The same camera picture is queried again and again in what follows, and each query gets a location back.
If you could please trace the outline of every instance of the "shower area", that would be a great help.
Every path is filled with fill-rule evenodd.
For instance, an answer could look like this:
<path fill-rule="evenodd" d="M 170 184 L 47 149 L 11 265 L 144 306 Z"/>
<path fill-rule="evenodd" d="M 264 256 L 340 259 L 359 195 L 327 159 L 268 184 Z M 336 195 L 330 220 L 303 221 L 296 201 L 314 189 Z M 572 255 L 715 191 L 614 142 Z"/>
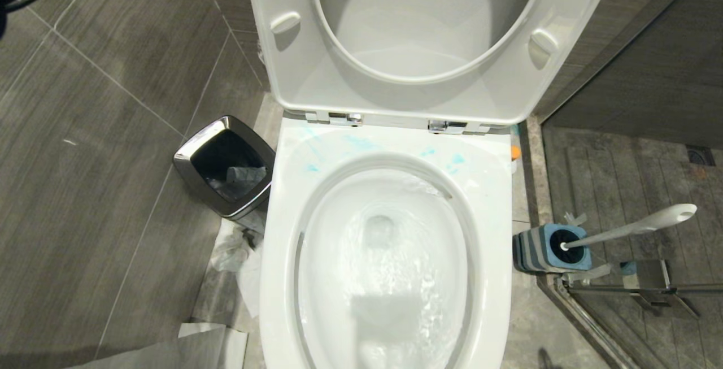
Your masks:
<path fill-rule="evenodd" d="M 604 62 L 558 76 L 564 99 L 537 110 L 550 217 L 585 214 L 595 235 L 673 204 L 698 212 L 591 245 L 612 273 L 558 289 L 638 367 L 723 368 L 723 0 L 650 0 L 640 12 L 607 58 L 588 61 Z"/>

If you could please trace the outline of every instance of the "flushing water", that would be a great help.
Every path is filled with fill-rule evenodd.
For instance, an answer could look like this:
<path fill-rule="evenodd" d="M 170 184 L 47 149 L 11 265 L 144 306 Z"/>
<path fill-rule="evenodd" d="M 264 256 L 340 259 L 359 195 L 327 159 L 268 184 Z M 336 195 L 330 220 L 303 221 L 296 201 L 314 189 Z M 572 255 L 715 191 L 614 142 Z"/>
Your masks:
<path fill-rule="evenodd" d="M 299 257 L 300 322 L 318 367 L 446 366 L 467 256 L 444 192 L 404 171 L 357 173 L 320 201 Z"/>

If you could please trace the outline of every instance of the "orange object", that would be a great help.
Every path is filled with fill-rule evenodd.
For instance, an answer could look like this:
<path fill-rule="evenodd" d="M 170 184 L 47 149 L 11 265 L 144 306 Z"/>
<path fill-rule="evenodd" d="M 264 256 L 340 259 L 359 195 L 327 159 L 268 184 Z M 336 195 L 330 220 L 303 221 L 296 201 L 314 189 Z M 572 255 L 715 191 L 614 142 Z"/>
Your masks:
<path fill-rule="evenodd" d="M 512 161 L 522 157 L 522 150 L 517 146 L 512 146 Z"/>

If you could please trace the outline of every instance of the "toilet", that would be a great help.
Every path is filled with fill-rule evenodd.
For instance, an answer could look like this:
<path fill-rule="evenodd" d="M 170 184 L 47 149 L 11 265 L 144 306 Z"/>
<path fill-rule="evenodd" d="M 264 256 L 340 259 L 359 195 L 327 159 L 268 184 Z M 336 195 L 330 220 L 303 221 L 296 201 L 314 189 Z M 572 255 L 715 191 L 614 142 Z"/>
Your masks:
<path fill-rule="evenodd" d="M 284 106 L 269 369 L 481 369 L 511 307 L 509 127 L 600 0 L 251 0 Z"/>

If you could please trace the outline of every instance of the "trash can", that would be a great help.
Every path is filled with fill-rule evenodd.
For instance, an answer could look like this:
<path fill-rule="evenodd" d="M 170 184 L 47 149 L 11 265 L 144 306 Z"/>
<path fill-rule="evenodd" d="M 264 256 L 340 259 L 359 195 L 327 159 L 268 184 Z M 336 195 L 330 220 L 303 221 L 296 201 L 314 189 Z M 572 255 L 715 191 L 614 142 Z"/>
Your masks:
<path fill-rule="evenodd" d="M 268 204 L 273 161 L 273 149 L 233 116 L 204 127 L 173 156 L 191 191 L 230 220 Z"/>

